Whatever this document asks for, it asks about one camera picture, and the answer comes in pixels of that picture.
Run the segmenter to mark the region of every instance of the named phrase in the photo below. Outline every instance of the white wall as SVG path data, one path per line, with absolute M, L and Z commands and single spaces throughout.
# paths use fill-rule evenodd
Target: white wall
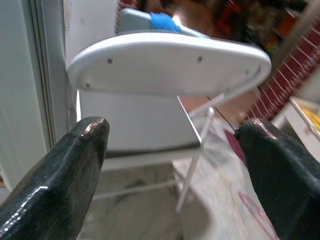
M 0 1 L 0 170 L 12 189 L 46 153 L 27 0 Z
M 115 35 L 118 0 L 63 0 L 66 64 L 84 48 Z

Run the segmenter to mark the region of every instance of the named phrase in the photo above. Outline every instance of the white folding chair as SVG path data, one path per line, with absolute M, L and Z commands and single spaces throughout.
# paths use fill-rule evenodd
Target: white folding chair
M 205 106 L 206 123 L 197 132 L 177 96 L 220 94 L 223 102 L 261 83 L 270 69 L 268 55 L 254 46 L 148 32 L 119 35 L 89 46 L 72 60 L 67 73 L 71 87 L 79 90 L 81 118 L 100 116 L 110 124 L 102 171 L 192 158 L 176 206 L 180 211 L 214 103 Z M 174 184 L 170 180 L 93 199 Z

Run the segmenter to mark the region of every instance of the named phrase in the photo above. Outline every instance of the marble floor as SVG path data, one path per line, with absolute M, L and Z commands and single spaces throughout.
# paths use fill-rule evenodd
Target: marble floor
M 175 212 L 179 187 L 94 200 L 78 240 L 276 240 L 225 130 L 232 131 L 215 118 L 181 213 Z M 189 162 L 103 172 L 96 192 L 185 176 Z

